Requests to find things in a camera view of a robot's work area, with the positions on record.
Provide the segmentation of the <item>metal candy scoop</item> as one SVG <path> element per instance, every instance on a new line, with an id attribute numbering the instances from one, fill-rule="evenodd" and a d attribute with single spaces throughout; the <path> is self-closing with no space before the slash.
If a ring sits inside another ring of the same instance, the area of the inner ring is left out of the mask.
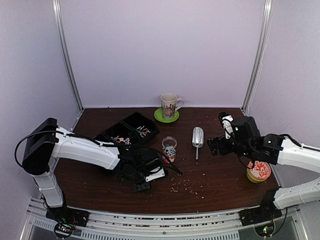
<path id="1" fill-rule="evenodd" d="M 192 145 L 195 147 L 195 160 L 199 159 L 199 148 L 204 144 L 204 130 L 196 126 L 192 131 Z"/>

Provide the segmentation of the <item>black bin small lollipops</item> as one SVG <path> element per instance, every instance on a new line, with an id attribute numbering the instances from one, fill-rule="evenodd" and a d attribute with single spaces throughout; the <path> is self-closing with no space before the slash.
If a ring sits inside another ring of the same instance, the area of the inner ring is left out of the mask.
<path id="1" fill-rule="evenodd" d="M 143 145 L 160 133 L 156 123 L 140 112 L 134 112 L 120 122 L 127 128 L 131 144 Z"/>

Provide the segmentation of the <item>clear plastic jar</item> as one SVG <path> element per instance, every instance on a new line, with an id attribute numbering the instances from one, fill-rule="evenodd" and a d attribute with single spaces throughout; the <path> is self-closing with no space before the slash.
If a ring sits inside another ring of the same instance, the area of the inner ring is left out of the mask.
<path id="1" fill-rule="evenodd" d="M 172 136 L 166 136 L 162 142 L 162 152 L 167 156 L 171 163 L 173 163 L 177 156 L 177 140 Z"/>

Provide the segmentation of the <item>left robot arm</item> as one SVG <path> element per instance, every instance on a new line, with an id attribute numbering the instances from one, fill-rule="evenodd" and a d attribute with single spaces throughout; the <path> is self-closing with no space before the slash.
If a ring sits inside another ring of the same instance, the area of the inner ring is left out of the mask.
<path id="1" fill-rule="evenodd" d="M 52 158 L 75 160 L 114 171 L 132 183 L 134 192 L 149 189 L 151 181 L 166 175 L 157 150 L 78 135 L 59 127 L 57 119 L 51 117 L 20 142 L 26 144 L 23 159 L 17 164 L 33 177 L 48 210 L 61 222 L 69 221 L 72 211 L 49 166 Z"/>

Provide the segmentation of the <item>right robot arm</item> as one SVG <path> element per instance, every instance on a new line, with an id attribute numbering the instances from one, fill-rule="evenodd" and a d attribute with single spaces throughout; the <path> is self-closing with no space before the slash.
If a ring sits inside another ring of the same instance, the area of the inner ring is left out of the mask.
<path id="1" fill-rule="evenodd" d="M 275 166 L 294 166 L 317 173 L 320 171 L 319 148 L 299 143 L 287 133 L 269 133 L 262 136 L 252 116 L 232 118 L 230 114 L 221 112 L 218 118 L 224 135 L 207 140 L 213 156 L 234 153 L 238 158 L 250 159 L 252 164 L 264 162 Z M 318 178 L 292 187 L 280 187 L 266 192 L 256 210 L 256 216 L 259 220 L 266 221 L 276 210 L 319 199 Z"/>

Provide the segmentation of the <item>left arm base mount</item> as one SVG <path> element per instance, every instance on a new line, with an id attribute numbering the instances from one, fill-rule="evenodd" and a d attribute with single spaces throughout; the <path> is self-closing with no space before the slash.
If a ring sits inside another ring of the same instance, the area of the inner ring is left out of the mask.
<path id="1" fill-rule="evenodd" d="M 46 218 L 61 224 L 77 227 L 86 227 L 90 213 L 86 210 L 70 208 L 67 206 L 47 207 Z"/>

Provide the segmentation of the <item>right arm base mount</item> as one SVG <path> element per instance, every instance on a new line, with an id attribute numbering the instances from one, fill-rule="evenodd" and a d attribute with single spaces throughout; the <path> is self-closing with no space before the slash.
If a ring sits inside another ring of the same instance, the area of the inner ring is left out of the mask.
<path id="1" fill-rule="evenodd" d="M 242 226 L 249 226 L 280 218 L 282 211 L 271 206 L 259 206 L 241 210 L 238 214 Z"/>

